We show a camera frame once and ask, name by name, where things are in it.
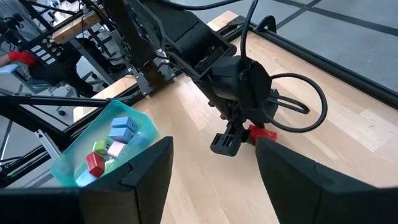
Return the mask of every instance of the blue block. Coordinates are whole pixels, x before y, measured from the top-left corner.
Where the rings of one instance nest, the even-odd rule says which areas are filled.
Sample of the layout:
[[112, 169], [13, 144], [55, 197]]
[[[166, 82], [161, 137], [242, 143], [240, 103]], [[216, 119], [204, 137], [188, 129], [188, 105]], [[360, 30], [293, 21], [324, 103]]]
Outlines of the blue block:
[[112, 128], [129, 128], [132, 132], [136, 132], [138, 125], [128, 116], [122, 118], [114, 118], [112, 120]]
[[115, 141], [127, 144], [133, 137], [134, 133], [128, 128], [112, 128], [109, 137]]

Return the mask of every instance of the gray floor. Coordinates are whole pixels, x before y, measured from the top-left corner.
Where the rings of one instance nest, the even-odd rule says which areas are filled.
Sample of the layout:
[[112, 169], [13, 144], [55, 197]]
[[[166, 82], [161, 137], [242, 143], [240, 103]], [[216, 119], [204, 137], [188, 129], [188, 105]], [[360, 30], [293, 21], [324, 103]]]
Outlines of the gray floor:
[[[203, 5], [216, 1], [218, 0], [179, 0], [177, 2]], [[211, 21], [227, 10], [246, 16], [250, 3], [251, 0], [245, 0], [208, 11], [198, 11], [195, 14], [204, 22]], [[314, 6], [307, 7], [307, 4], [314, 4]], [[263, 17], [272, 14], [280, 26], [283, 24], [278, 29], [282, 37], [398, 91], [397, 11], [398, 2], [393, 0], [260, 0], [252, 21], [259, 22]], [[79, 73], [84, 75], [90, 69], [92, 67], [81, 60], [78, 66]], [[19, 83], [12, 77], [2, 77], [0, 88], [17, 91]], [[56, 114], [53, 107], [44, 109]], [[67, 109], [67, 113], [67, 116], [62, 119], [71, 124], [72, 108]], [[46, 119], [64, 128], [50, 118]], [[8, 120], [0, 117], [0, 136], [6, 132], [7, 125]], [[38, 144], [32, 133], [13, 124], [4, 157], [23, 155]], [[47, 171], [50, 163], [51, 161], [39, 167], [12, 187], [57, 185]], [[37, 176], [45, 178], [38, 184], [34, 184], [40, 180], [40, 178], [36, 179]]]

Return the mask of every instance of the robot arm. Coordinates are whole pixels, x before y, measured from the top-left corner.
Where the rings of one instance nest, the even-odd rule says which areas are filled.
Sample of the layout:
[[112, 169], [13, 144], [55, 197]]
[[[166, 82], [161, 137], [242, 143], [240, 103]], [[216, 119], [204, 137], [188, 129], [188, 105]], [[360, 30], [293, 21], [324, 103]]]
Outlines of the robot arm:
[[[260, 128], [264, 127], [264, 123], [272, 123], [285, 131], [303, 133], [317, 128], [326, 118], [326, 98], [315, 82], [293, 73], [270, 76], [259, 62], [246, 56], [247, 28], [257, 2], [253, 1], [245, 22], [241, 55], [234, 56], [236, 47], [233, 44], [210, 29], [192, 12], [184, 10], [210, 7], [185, 7], [161, 0], [104, 1], [109, 15], [132, 48], [132, 54], [139, 58], [135, 59], [132, 55], [133, 65], [140, 68], [142, 62], [147, 63], [157, 57], [153, 54], [155, 50], [162, 49], [170, 60], [169, 65], [185, 72], [209, 99], [209, 105], [215, 106], [221, 117], [228, 120], [226, 131], [218, 133], [210, 146], [218, 154], [236, 155], [241, 143], [246, 142], [249, 136], [249, 131], [243, 128], [247, 119]], [[147, 32], [146, 36], [139, 35], [139, 25], [126, 19], [129, 8], [137, 15], [139, 23]], [[321, 96], [323, 111], [312, 126], [291, 128], [273, 119], [279, 106], [303, 114], [310, 112], [303, 103], [280, 96], [276, 89], [271, 88], [273, 79], [283, 77], [299, 78], [311, 84]]]

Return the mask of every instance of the black metal frame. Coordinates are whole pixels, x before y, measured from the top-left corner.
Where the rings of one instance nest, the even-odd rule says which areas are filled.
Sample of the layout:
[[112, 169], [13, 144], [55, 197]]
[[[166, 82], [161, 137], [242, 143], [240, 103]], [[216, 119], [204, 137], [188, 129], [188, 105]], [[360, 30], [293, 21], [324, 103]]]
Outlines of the black metal frame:
[[[245, 18], [239, 16], [237, 19], [229, 22], [226, 26], [220, 29], [218, 32], [224, 36], [228, 41], [232, 41], [238, 38], [242, 32], [242, 22]], [[381, 100], [385, 104], [397, 108], [398, 107], [398, 94], [384, 88], [383, 86], [374, 83], [371, 80], [367, 80], [361, 75], [348, 70], [347, 68], [337, 65], [334, 62], [329, 61], [291, 41], [278, 36], [275, 32], [264, 29], [266, 23], [260, 23], [259, 26], [255, 24], [250, 25], [250, 31], [262, 37], [273, 44], [282, 47], [283, 49], [291, 52], [292, 54], [306, 60], [312, 65], [328, 72], [330, 75], [337, 77], [344, 82], [358, 88], [359, 90], [369, 94], [378, 100]], [[127, 105], [133, 105], [139, 100], [143, 99], [139, 87], [137, 84], [128, 88], [127, 90], [120, 93], [116, 98], [124, 96], [133, 96]], [[84, 130], [85, 128], [102, 112], [103, 108], [97, 108], [92, 113], [88, 114], [81, 120], [77, 121], [75, 124], [71, 125], [69, 128], [64, 130], [63, 134], [67, 136], [68, 142], [60, 147], [61, 151], [64, 151], [68, 147], [68, 143], [73, 142]], [[22, 176], [28, 174], [30, 171], [34, 170], [38, 166], [42, 165], [45, 161], [49, 160], [50, 156], [45, 152], [42, 146], [39, 146], [32, 150], [30, 153], [23, 156], [18, 161], [12, 162], [7, 165], [7, 170], [10, 174], [4, 182], [0, 183], [0, 187], [6, 187]]]

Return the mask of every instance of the person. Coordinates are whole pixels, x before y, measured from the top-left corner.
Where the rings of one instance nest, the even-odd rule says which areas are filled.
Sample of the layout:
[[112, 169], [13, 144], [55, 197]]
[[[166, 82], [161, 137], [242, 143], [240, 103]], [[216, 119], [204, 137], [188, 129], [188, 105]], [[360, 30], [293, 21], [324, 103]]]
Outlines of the person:
[[[113, 67], [112, 63], [102, 55], [93, 41], [86, 38], [77, 40], [106, 71]], [[80, 95], [91, 98], [97, 93], [93, 91], [93, 86], [79, 77], [76, 71], [76, 64], [80, 60], [81, 54], [69, 43], [63, 44], [62, 48], [62, 58], [50, 65], [38, 62], [28, 52], [13, 51], [0, 56], [0, 67], [10, 63], [18, 63], [24, 72], [34, 79], [45, 80], [53, 86], [64, 81], [74, 87]]]

